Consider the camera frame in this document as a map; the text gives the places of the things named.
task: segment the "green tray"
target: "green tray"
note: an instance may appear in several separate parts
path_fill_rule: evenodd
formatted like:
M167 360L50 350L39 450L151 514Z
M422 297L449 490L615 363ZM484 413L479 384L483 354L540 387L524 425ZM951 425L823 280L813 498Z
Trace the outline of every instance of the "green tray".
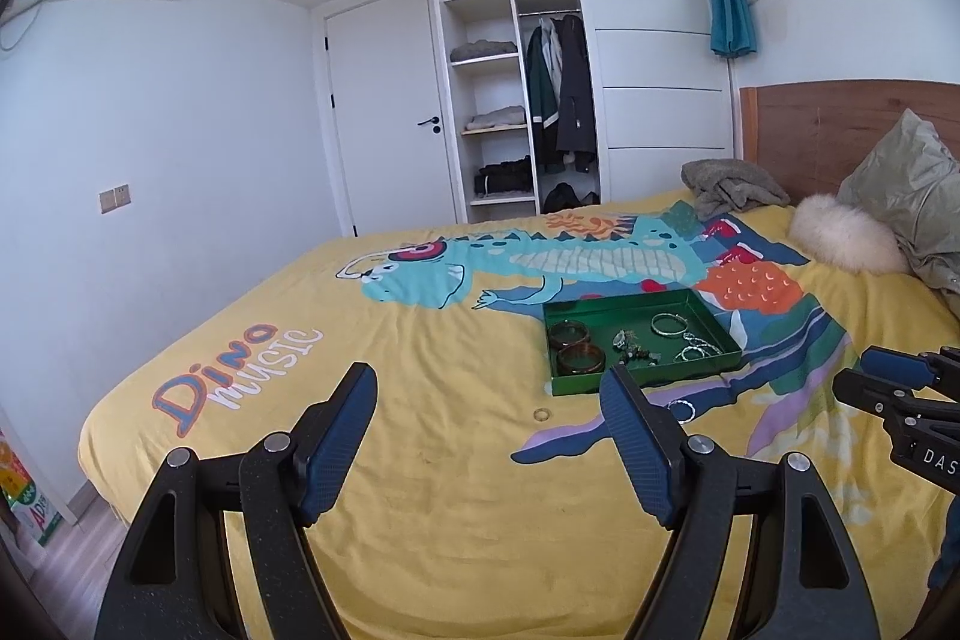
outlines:
M691 332L716 345L720 354L691 362L675 360L675 355L688 343L681 338L666 338L653 332L650 321L659 313L683 316ZM545 304L544 327L549 329L560 320L579 320L589 328L590 339L607 354L607 368L620 360L620 354L613 350L613 335L620 329L631 329L643 347L651 353L661 354L659 365L647 365L643 360L631 362L630 375L639 386L664 386L678 380L708 377L736 369L742 360L740 346L717 322L701 298L688 289ZM670 328L669 321L664 328ZM549 347L549 343L547 349L550 351L550 387L554 396L591 393L600 389L602 372L560 375L557 370L557 351Z

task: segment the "pillow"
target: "pillow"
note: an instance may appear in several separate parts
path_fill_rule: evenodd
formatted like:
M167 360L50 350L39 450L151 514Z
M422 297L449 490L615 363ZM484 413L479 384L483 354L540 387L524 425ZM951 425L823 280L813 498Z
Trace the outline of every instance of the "pillow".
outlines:
M960 317L960 165L931 122L906 110L837 199L890 226L910 268Z

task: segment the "bed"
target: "bed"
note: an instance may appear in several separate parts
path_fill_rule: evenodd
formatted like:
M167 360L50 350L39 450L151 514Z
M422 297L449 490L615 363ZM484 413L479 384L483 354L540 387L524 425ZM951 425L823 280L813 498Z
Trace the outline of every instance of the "bed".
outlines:
M906 105L954 145L958 98L960 87L931 83L746 89L744 146L803 196L835 188ZM368 362L373 422L308 533L350 634L619 638L668 534L637 504L597 397L545 393L539 305L695 287L747 363L649 398L735 455L808 453L883 636L900 637L952 497L895 467L880 421L838 405L830 381L871 344L933 350L960 343L960 325L916 278L808 261L786 241L789 208L700 223L690 199L322 245L119 384L83 427L80 464L131 520L171 449L246 451ZM242 522L227 523L245 622L269 638ZM749 528L734 526L704 637L727 636Z

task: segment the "blue gripper pad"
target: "blue gripper pad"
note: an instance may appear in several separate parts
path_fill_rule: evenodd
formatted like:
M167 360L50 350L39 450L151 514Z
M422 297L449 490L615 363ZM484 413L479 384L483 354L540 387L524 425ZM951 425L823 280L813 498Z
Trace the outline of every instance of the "blue gripper pad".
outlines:
M310 523L333 507L376 408L376 373L367 367L307 464L301 512Z
M600 410L640 506L665 527L674 514L666 459L612 369L600 379Z
M930 367L919 356L878 347L869 347L863 351L860 371L899 386L908 386L910 389L925 389L936 380Z

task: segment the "gray folded clothing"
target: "gray folded clothing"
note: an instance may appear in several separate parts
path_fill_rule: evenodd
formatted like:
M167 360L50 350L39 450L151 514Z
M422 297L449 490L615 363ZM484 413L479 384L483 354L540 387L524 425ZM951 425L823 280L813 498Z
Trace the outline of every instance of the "gray folded clothing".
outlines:
M523 107L504 107L494 109L486 115L474 115L464 129L476 131L479 128L493 128L495 125L525 125L526 121L527 113Z
M693 191L697 220L710 220L731 210L746 212L764 204L785 207L790 197L770 173L736 158L704 158L680 168L680 179Z
M488 42L481 39L479 42L467 42L450 50L450 62L469 61L472 58L488 58L491 55L506 55L508 52L517 52L517 45L513 42Z

